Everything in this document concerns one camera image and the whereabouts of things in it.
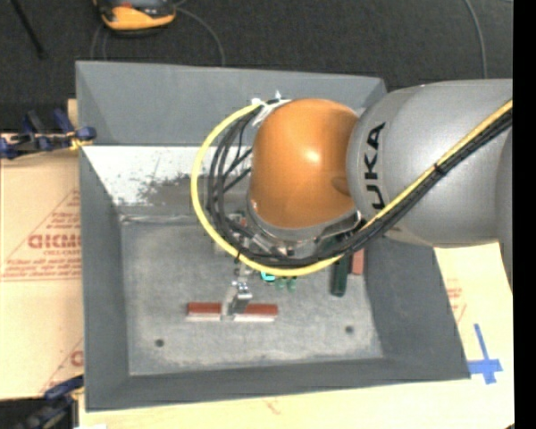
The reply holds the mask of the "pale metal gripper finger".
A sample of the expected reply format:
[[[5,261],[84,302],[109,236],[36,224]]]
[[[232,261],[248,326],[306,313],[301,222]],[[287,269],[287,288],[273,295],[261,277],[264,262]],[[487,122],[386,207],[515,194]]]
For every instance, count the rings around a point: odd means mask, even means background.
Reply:
[[[235,295],[233,296],[233,314],[242,315],[247,305],[252,301],[253,294],[246,282],[234,282]]]
[[[226,321],[232,318],[232,302],[235,298],[235,286],[231,285],[225,292],[221,306],[221,320]]]

